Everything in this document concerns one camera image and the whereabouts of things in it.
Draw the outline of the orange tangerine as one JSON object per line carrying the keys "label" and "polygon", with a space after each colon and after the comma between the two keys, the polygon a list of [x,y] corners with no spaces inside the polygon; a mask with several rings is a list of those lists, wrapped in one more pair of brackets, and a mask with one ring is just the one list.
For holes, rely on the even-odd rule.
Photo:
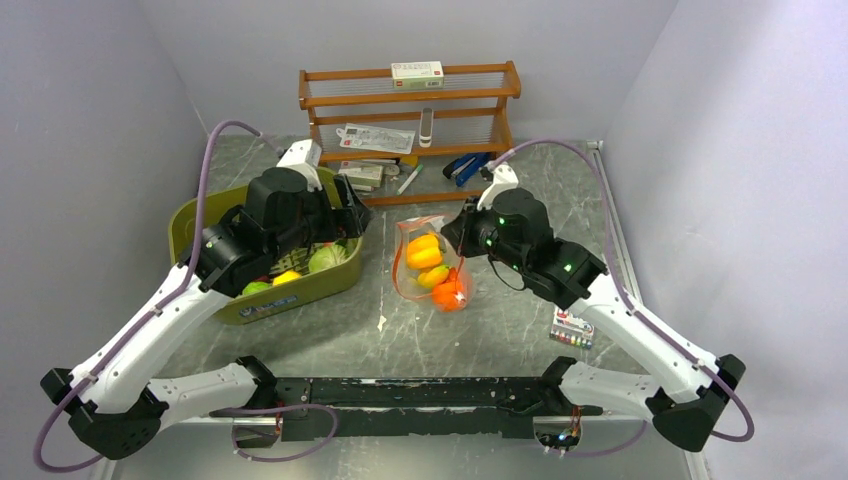
{"label": "orange tangerine", "polygon": [[454,279],[434,287],[431,301],[442,312],[455,312],[466,307],[468,296],[464,284],[459,279]]}

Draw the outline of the clear zip top bag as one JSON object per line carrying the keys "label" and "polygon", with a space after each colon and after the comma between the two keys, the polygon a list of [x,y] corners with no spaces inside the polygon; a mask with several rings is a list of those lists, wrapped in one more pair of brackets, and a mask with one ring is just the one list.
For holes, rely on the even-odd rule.
{"label": "clear zip top bag", "polygon": [[398,295],[442,313],[461,311],[472,298],[465,258],[441,233],[450,219],[428,215],[396,223],[391,270]]}

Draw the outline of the orange bell pepper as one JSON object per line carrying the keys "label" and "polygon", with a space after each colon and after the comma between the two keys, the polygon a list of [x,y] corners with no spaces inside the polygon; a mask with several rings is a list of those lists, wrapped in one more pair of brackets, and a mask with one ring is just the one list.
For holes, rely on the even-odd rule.
{"label": "orange bell pepper", "polygon": [[443,262],[439,237],[428,233],[412,240],[406,249],[406,265],[413,270],[436,267]]}

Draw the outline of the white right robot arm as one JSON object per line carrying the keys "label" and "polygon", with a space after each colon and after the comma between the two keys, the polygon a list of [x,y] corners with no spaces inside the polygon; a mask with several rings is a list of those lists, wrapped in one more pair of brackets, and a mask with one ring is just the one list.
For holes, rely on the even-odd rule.
{"label": "white right robot arm", "polygon": [[627,374],[574,359],[551,365],[539,391],[550,413],[603,407],[650,422],[676,447],[700,452],[720,437],[715,426],[746,371],[737,356],[716,356],[676,333],[615,282],[584,246],[558,238],[546,206],[508,189],[482,207],[469,198],[440,232],[462,257],[485,256],[516,271],[526,289],[600,328],[644,369]]}

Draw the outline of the yellow banana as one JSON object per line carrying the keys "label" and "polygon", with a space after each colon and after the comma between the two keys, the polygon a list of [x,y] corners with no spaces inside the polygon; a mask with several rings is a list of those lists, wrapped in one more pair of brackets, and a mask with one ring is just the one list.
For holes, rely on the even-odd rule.
{"label": "yellow banana", "polygon": [[450,271],[451,268],[447,265],[439,265],[422,271],[417,277],[417,284],[422,288],[432,290],[448,280]]}

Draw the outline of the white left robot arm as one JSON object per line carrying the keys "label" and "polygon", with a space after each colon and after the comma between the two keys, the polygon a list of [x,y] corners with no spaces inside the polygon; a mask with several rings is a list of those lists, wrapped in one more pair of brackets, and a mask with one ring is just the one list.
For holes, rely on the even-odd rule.
{"label": "white left robot arm", "polygon": [[230,409],[261,416],[279,403],[277,381],[243,356],[211,372],[161,380],[162,365],[201,323],[223,309],[284,255],[360,237],[370,211],[342,174],[339,204],[313,169],[273,167],[253,179],[245,200],[218,222],[196,223],[192,243],[160,290],[101,350],[41,387],[69,417],[75,436],[99,457],[126,458],[185,419]]}

